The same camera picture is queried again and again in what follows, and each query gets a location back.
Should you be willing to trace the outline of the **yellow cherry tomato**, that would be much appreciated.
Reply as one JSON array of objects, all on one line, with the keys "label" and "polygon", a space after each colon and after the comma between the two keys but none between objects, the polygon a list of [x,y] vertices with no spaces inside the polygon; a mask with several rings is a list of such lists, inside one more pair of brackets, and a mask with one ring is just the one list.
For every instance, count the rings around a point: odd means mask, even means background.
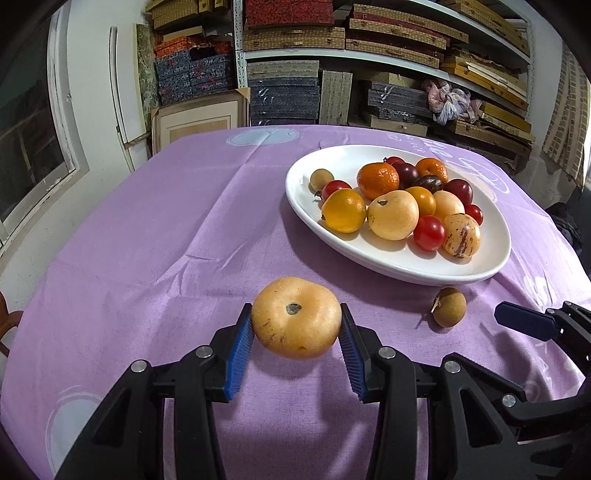
[{"label": "yellow cherry tomato", "polygon": [[322,204],[322,221],[329,230],[338,233],[355,233],[366,217],[366,202],[352,189],[339,189]]}]

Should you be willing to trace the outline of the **striped pale melon fruit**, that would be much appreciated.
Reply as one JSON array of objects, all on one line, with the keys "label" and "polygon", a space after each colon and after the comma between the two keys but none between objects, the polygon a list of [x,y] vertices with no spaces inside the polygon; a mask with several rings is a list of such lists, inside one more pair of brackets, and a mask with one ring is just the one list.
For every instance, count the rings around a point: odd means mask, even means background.
[{"label": "striped pale melon fruit", "polygon": [[370,231],[385,240],[406,239],[415,230],[418,221],[418,204],[404,190],[384,194],[373,200],[368,208]]}]

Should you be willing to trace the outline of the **metal storage shelf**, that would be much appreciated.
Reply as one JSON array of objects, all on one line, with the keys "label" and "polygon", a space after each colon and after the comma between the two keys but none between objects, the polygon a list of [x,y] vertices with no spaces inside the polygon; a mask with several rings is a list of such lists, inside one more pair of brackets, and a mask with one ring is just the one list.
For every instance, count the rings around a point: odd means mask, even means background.
[{"label": "metal storage shelf", "polygon": [[527,155],[535,141],[528,23],[498,1],[150,1],[145,13],[162,36],[228,14],[241,85],[256,60],[351,59],[480,99],[461,129],[480,143]]}]

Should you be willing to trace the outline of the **dark brown passion fruit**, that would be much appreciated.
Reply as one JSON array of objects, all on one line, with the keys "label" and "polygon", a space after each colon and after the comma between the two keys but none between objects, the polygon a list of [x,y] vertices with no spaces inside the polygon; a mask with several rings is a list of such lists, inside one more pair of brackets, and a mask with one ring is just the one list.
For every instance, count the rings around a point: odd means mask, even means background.
[{"label": "dark brown passion fruit", "polygon": [[444,188],[445,182],[439,178],[437,175],[425,175],[421,177],[416,183],[416,186],[425,188],[432,194],[442,190]]}]

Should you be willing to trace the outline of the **window with white frame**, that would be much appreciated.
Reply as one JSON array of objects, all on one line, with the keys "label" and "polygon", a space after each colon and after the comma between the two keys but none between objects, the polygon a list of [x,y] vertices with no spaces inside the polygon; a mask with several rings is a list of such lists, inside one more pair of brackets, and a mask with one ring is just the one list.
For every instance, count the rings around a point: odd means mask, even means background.
[{"label": "window with white frame", "polygon": [[1,45],[1,250],[88,171],[71,104],[67,36],[72,3],[43,1]]}]

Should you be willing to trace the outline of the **orange mandarin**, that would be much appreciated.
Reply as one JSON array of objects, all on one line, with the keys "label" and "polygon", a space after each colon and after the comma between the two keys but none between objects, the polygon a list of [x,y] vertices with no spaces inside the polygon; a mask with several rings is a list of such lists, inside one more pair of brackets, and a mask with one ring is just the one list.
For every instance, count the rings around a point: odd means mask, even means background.
[{"label": "orange mandarin", "polygon": [[446,165],[437,158],[423,158],[415,165],[421,178],[426,176],[435,176],[443,183],[449,181],[449,172]]},{"label": "orange mandarin", "polygon": [[386,162],[363,165],[356,175],[356,185],[368,200],[398,190],[400,177],[396,169]]}]

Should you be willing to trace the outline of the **large dark red plum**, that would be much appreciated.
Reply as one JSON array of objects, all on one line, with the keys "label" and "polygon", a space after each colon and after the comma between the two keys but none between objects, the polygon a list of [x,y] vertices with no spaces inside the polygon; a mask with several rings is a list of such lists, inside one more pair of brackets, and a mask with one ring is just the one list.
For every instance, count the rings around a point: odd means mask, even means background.
[{"label": "large dark red plum", "polygon": [[473,187],[464,179],[453,179],[444,185],[444,190],[454,194],[465,207],[473,203]]}]

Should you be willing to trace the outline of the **small brown longan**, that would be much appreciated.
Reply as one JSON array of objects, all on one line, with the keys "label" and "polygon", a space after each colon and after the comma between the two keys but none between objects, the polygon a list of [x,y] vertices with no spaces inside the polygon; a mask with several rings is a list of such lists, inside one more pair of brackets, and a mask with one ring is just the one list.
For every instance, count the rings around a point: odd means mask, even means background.
[{"label": "small brown longan", "polygon": [[318,194],[324,189],[325,185],[332,182],[335,179],[334,175],[332,175],[329,170],[321,168],[315,170],[311,173],[310,182],[308,182],[308,188],[310,188],[311,192],[314,194]]},{"label": "small brown longan", "polygon": [[458,289],[446,287],[436,295],[431,314],[442,328],[452,328],[463,320],[467,312],[467,300]]}]

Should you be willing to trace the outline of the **white oval plate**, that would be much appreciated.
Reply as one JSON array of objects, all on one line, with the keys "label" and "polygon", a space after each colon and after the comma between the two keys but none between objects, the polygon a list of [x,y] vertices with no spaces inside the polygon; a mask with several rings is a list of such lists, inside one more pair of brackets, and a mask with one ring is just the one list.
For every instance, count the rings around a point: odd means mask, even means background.
[{"label": "white oval plate", "polygon": [[435,158],[382,146],[329,147],[290,167],[286,194],[332,249],[401,281],[479,282],[510,257],[510,231],[494,201]]}]

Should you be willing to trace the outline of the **wooden chair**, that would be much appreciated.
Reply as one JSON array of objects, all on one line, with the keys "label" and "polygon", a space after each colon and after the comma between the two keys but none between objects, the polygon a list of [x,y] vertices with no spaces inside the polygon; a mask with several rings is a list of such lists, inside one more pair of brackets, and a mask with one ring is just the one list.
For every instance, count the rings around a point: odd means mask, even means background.
[{"label": "wooden chair", "polygon": [[6,358],[10,355],[10,348],[3,338],[10,330],[18,327],[22,316],[22,310],[9,311],[5,296],[0,293],[0,352]]}]

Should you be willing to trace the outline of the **white board leaning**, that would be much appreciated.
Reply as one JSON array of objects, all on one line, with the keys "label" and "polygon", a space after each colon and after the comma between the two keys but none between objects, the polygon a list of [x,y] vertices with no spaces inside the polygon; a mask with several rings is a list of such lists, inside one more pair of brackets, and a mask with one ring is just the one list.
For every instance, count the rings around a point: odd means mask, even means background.
[{"label": "white board leaning", "polygon": [[134,24],[111,26],[109,30],[109,75],[116,118],[116,133],[131,172],[150,157],[149,130],[140,93]]}]

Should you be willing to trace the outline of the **tan round fruit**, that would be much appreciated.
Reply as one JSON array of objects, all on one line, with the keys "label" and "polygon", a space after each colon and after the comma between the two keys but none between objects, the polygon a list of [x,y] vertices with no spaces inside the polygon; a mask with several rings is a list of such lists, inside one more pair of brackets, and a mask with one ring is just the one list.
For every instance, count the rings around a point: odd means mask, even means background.
[{"label": "tan round fruit", "polygon": [[465,212],[464,204],[453,193],[440,190],[435,192],[433,196],[436,201],[435,217],[440,221],[444,221],[450,215]]}]

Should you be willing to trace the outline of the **beige apple-shaped fruit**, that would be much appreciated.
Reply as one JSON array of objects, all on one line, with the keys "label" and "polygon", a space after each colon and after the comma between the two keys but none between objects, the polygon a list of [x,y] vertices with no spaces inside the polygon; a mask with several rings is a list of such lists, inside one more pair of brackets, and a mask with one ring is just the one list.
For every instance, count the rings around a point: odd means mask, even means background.
[{"label": "beige apple-shaped fruit", "polygon": [[263,288],[252,303],[252,328],[267,350],[308,360],[325,354],[337,340],[342,308],[325,286],[283,277]]}]

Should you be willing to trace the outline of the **small red cherry tomato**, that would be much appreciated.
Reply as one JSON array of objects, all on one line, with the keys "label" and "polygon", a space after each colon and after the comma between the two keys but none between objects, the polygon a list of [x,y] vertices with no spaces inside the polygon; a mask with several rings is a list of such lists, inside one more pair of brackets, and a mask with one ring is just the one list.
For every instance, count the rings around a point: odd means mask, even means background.
[{"label": "small red cherry tomato", "polygon": [[465,213],[471,216],[479,225],[484,222],[484,213],[476,204],[470,204],[465,208]]}]

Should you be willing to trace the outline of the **small orange tomato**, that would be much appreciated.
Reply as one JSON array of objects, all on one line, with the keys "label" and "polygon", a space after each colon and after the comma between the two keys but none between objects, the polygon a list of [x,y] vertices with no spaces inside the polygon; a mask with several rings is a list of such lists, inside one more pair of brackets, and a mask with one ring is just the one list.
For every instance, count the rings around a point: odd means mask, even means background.
[{"label": "small orange tomato", "polygon": [[419,207],[421,217],[434,215],[437,210],[437,203],[434,194],[422,186],[412,186],[407,189]]}]

